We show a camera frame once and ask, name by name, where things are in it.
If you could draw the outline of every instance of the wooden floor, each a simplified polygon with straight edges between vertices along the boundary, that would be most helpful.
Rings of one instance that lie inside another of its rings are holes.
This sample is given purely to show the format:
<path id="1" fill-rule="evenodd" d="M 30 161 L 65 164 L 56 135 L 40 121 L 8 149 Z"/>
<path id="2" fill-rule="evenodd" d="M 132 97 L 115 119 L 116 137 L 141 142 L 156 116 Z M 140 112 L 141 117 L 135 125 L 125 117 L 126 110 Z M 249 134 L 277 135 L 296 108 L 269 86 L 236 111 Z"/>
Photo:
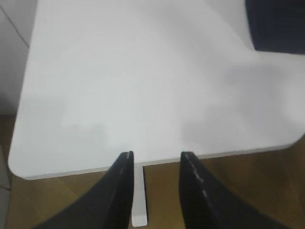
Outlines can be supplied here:
<path id="1" fill-rule="evenodd" d="M 0 145 L 8 152 L 14 117 L 0 117 Z M 245 202 L 292 229 L 305 228 L 305 137 L 290 149 L 203 160 Z M 74 202 L 101 173 L 26 181 L 12 176 L 7 229 L 29 229 Z M 149 224 L 184 229 L 178 195 L 179 164 L 145 167 Z"/>

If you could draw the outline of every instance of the white wall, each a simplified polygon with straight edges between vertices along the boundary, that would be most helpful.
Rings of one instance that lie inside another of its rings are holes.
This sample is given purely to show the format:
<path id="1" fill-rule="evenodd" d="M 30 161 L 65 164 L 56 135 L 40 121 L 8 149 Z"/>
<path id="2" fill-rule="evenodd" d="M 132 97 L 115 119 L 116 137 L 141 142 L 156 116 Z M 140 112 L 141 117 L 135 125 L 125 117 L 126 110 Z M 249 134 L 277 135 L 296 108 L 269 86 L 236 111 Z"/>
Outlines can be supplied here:
<path id="1" fill-rule="evenodd" d="M 15 114 L 37 0 L 0 0 L 0 115 Z"/>

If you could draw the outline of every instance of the white table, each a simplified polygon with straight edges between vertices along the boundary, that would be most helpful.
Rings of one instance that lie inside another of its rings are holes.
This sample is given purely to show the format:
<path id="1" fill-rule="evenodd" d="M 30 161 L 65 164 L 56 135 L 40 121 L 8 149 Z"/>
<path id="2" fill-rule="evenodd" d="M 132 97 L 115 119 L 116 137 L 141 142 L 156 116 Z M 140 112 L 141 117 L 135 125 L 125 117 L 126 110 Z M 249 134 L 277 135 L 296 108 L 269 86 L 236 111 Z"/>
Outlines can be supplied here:
<path id="1" fill-rule="evenodd" d="M 305 131 L 304 87 L 304 56 L 253 50 L 244 0 L 40 0 L 9 165 L 55 177 L 132 150 L 143 181 L 141 166 L 184 150 L 288 147 Z"/>

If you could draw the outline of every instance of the table leg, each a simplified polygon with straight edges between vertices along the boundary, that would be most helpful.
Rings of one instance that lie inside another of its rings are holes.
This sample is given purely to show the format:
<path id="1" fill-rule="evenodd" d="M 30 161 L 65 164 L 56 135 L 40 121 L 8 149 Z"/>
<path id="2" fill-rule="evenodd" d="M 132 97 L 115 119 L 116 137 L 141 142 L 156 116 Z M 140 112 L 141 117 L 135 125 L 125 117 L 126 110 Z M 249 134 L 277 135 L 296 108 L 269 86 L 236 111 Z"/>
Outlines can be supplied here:
<path id="1" fill-rule="evenodd" d="M 142 227 L 147 225 L 143 166 L 137 164 L 134 165 L 132 225 L 134 227 Z"/>

